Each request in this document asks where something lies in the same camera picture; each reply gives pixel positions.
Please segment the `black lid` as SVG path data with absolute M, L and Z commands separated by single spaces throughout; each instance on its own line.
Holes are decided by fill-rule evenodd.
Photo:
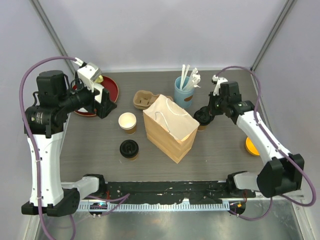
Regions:
M 139 153 L 139 145 L 136 141 L 127 139 L 120 144 L 119 152 L 124 158 L 135 158 Z
M 211 115 L 208 108 L 204 106 L 194 113 L 193 118 L 199 122 L 200 126 L 207 126 L 215 117 Z

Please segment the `paper cup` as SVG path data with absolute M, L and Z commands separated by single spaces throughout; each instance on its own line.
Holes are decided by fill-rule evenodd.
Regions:
M 204 131 L 208 127 L 208 124 L 200 124 L 197 128 L 198 131 Z
M 134 160 L 136 160 L 138 158 L 138 156 L 139 156 L 139 154 L 137 154 L 137 155 L 135 155 L 133 157 L 127 158 L 127 160 L 134 161 Z

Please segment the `brown paper bag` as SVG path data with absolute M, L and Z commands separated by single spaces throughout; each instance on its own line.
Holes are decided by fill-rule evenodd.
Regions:
M 191 150 L 200 123 L 162 94 L 142 112 L 147 139 L 178 164 Z

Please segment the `stack of paper cups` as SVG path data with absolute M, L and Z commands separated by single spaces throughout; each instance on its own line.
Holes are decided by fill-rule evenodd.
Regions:
M 118 118 L 119 126 L 129 135 L 134 134 L 137 130 L 137 118 L 131 112 L 125 112 Z

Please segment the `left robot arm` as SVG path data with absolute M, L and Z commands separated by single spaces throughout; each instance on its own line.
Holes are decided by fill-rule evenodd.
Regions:
M 31 130 L 27 140 L 32 160 L 32 191 L 29 200 L 21 206 L 21 212 L 31 216 L 63 217 L 73 214 L 87 196 L 100 200 L 107 192 L 101 174 L 85 174 L 75 183 L 62 187 L 60 154 L 68 115 L 86 108 L 103 119 L 117 105 L 101 84 L 95 83 L 90 90 L 81 77 L 74 79 L 76 86 L 71 87 L 61 70 L 41 72 L 36 83 L 34 103 L 25 111 Z

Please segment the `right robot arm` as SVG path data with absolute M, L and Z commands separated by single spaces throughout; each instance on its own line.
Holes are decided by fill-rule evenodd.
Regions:
M 258 174 L 247 171 L 229 174 L 226 193 L 236 198 L 244 190 L 253 190 L 271 198 L 299 190 L 302 174 L 297 167 L 304 168 L 303 157 L 292 154 L 272 135 L 260 114 L 254 111 L 254 104 L 250 100 L 242 100 L 236 81 L 219 77 L 213 83 L 215 88 L 209 94 L 209 103 L 194 114 L 195 119 L 203 123 L 218 115 L 227 116 L 249 137 L 263 163 Z

